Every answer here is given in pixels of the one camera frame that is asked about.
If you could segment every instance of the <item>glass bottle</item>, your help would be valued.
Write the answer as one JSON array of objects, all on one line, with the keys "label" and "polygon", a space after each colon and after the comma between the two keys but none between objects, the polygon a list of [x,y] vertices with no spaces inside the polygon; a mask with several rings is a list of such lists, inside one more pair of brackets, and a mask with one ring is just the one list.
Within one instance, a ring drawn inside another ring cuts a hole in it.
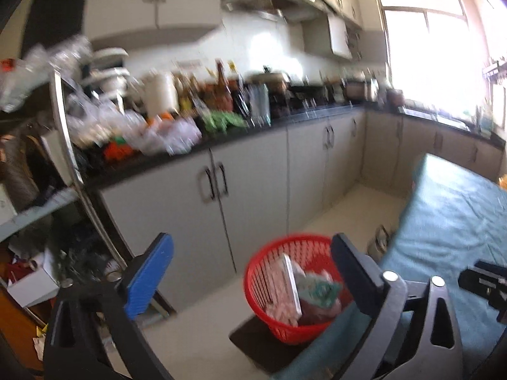
[{"label": "glass bottle", "polygon": [[218,71],[218,81],[215,88],[215,102],[217,110],[232,111],[232,95],[229,88],[229,82],[225,78],[224,65],[220,59],[216,60],[216,69]]}]

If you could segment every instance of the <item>red basket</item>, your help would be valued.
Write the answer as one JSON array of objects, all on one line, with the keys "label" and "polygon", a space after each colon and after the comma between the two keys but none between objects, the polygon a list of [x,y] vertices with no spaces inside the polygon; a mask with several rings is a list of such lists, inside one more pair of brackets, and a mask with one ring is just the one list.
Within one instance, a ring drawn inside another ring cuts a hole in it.
[{"label": "red basket", "polygon": [[[264,277],[268,264],[274,263],[282,253],[296,261],[305,271],[320,274],[326,270],[334,281],[342,282],[333,259],[331,258],[331,239],[313,234],[296,234],[281,238],[265,245],[252,257],[243,279],[243,288],[247,302],[254,313],[264,321],[277,339],[290,345],[305,343],[318,337],[331,322],[312,326],[293,327],[269,317],[264,309],[270,302],[268,286]],[[342,309],[352,301],[346,287],[340,293]]]}]

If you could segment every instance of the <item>white wall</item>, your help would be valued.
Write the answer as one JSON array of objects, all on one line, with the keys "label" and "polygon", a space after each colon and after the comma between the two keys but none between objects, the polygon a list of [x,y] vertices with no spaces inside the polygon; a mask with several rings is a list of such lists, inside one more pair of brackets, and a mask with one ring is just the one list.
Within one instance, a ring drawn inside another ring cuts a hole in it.
[{"label": "white wall", "polygon": [[235,62],[238,71],[247,76],[262,71],[263,66],[283,70],[292,78],[320,82],[320,75],[339,75],[342,66],[338,59],[328,59],[304,52],[303,30],[300,24],[287,25],[265,20],[246,13],[224,12],[223,24],[197,43],[158,46],[129,52],[126,67],[135,77],[157,68],[175,70],[178,62],[197,60],[198,78],[209,78],[204,67],[215,70],[215,59]]}]

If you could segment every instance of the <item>plastic bag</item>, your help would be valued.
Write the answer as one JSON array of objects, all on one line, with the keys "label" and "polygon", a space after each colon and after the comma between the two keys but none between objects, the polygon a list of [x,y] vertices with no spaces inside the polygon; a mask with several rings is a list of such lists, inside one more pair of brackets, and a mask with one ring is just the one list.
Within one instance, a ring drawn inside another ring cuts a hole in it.
[{"label": "plastic bag", "polygon": [[128,110],[123,115],[110,100],[93,103],[77,92],[68,96],[66,104],[70,139],[79,148],[102,145],[113,137],[136,137],[146,128],[140,114]]},{"label": "plastic bag", "polygon": [[40,44],[32,47],[13,71],[0,78],[0,110],[19,110],[31,92],[47,82],[53,68],[70,76],[92,56],[90,42],[84,36],[74,36],[45,50]]},{"label": "plastic bag", "polygon": [[191,118],[176,121],[159,117],[142,135],[124,136],[127,144],[144,155],[167,152],[169,155],[188,153],[201,138],[201,132]]}]

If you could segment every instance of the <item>cooking pot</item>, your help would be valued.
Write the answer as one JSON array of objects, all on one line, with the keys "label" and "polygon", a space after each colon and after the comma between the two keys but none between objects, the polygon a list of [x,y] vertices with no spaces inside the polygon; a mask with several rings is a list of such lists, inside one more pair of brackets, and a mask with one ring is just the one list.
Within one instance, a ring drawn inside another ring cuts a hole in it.
[{"label": "cooking pot", "polygon": [[264,73],[250,75],[247,82],[265,84],[270,92],[286,92],[291,78],[283,71],[271,71],[271,68],[264,66]]}]

